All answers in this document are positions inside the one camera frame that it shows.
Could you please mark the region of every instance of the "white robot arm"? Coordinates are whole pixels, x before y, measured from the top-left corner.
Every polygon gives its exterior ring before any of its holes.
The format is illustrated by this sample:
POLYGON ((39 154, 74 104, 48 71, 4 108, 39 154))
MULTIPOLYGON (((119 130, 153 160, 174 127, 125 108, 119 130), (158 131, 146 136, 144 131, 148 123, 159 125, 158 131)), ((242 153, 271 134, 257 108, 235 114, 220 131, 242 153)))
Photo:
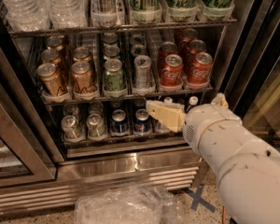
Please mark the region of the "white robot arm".
POLYGON ((184 119, 184 138, 216 174, 218 195, 234 220, 280 224, 280 153, 227 107, 199 105, 184 119))

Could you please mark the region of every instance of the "can lid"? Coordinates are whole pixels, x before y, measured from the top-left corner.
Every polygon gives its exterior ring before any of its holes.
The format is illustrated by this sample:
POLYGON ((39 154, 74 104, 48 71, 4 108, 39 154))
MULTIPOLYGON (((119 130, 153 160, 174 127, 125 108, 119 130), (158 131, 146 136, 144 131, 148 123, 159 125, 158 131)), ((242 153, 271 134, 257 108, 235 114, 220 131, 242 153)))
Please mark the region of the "can lid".
POLYGON ((115 101, 110 101, 110 106, 113 108, 119 108, 123 104, 122 100, 115 100, 115 101))
POLYGON ((115 72, 121 69, 122 62, 119 59, 110 59, 105 62, 104 67, 107 71, 115 72))
POLYGON ((165 97, 164 102, 166 104, 172 103, 174 100, 171 97, 165 97))
POLYGON ((202 40, 195 39, 189 43, 189 46, 195 50, 206 50, 206 44, 202 40))
POLYGON ((119 36, 115 33, 104 33, 102 34, 102 41, 107 44, 115 43, 119 40, 119 36))
POLYGON ((91 69, 91 65, 88 62, 76 62, 72 65, 72 72, 75 74, 84 74, 91 69))
POLYGON ((130 36, 129 43, 131 46, 134 44, 145 45, 145 38, 140 34, 134 34, 130 36))
POLYGON ((134 44, 130 49, 132 56, 147 55, 147 48, 141 44, 134 44))
POLYGON ((190 105, 196 105, 196 104, 198 104, 198 98, 197 98, 196 96, 191 96, 191 97, 189 98, 189 104, 190 104, 190 105))
POLYGON ((148 114, 147 110, 145 110, 145 109, 139 109, 139 110, 137 110, 137 112, 136 112, 136 117, 137 117, 137 119, 140 120, 140 121, 145 121, 145 120, 148 120, 149 114, 148 114))
POLYGON ((108 57, 115 57, 119 55, 119 53, 120 53, 120 48, 115 45, 107 45, 103 49, 103 54, 108 57))
POLYGON ((145 107, 147 104, 147 100, 146 99, 136 99, 136 100, 133 100, 133 104, 137 107, 145 107))
POLYGON ((59 51, 56 49, 45 49, 40 57, 42 61, 53 61, 59 57, 59 51))
POLYGON ((76 104, 66 104, 63 107, 63 110, 67 114, 72 114, 78 109, 78 106, 76 104))
POLYGON ((122 109, 115 110, 112 114, 112 119, 117 122, 122 122, 126 118, 126 114, 122 109))
POLYGON ((90 126, 98 125, 102 117, 99 114, 91 114, 87 118, 87 124, 90 126))
POLYGON ((183 60, 178 55, 168 55, 165 58, 165 62, 172 67, 177 67, 183 63, 183 60))
POLYGON ((196 54, 195 59, 200 64, 210 64, 213 62, 212 56, 206 52, 200 52, 200 53, 196 54))
POLYGON ((50 77, 56 72, 56 65, 53 63, 43 63, 37 67, 37 74, 40 77, 50 77))
POLYGON ((76 48, 73 53, 74 53, 74 55, 73 55, 74 58, 81 59, 81 60, 85 59, 91 55, 90 50, 85 47, 76 48))
POLYGON ((189 38, 196 38, 198 36, 198 32, 195 29, 188 28, 182 31, 182 34, 189 38))
POLYGON ((165 41, 161 44, 161 49, 164 51, 164 52, 175 52, 177 51, 177 45, 176 43, 174 42, 171 42, 171 41, 165 41))
POLYGON ((47 38, 47 47, 56 48, 59 47, 63 43, 64 37, 61 35, 50 36, 47 38))
POLYGON ((64 131, 72 131, 77 127, 77 118, 75 116, 65 116, 62 120, 62 128, 64 131))
POLYGON ((134 66, 140 69, 147 69, 151 67, 151 59, 146 55, 137 56, 134 61, 134 66))

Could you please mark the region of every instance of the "floor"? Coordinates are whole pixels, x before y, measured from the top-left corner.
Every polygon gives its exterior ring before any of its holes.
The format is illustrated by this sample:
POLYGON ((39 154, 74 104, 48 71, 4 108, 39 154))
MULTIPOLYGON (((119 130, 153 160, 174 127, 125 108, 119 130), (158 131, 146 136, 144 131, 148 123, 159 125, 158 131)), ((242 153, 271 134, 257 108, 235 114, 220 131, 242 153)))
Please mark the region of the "floor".
MULTIPOLYGON (((182 189, 175 192, 175 195, 184 206, 184 224, 224 223, 222 219, 223 206, 217 196, 215 180, 216 177, 214 173, 209 171, 198 188, 182 189)), ((0 223, 72 224, 74 223, 74 211, 74 206, 68 206, 13 217, 0 217, 0 223)), ((226 223, 230 223, 228 213, 226 214, 224 221, 226 221, 226 223)))

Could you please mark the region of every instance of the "glass door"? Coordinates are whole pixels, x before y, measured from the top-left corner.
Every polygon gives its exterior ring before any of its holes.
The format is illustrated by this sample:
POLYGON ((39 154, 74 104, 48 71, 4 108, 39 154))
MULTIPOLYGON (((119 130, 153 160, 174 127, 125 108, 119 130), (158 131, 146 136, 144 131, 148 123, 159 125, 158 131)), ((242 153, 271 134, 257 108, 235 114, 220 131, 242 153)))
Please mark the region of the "glass door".
POLYGON ((0 84, 0 187, 51 180, 56 169, 0 84))

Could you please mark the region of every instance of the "clear plastic bag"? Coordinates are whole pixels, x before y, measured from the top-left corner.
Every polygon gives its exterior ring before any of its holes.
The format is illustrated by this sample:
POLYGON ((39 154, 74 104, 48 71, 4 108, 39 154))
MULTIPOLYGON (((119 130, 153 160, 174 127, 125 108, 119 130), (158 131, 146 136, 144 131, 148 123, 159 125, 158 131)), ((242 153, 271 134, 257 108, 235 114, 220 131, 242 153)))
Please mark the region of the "clear plastic bag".
POLYGON ((133 186, 82 197, 75 224, 182 224, 182 203, 164 187, 133 186))

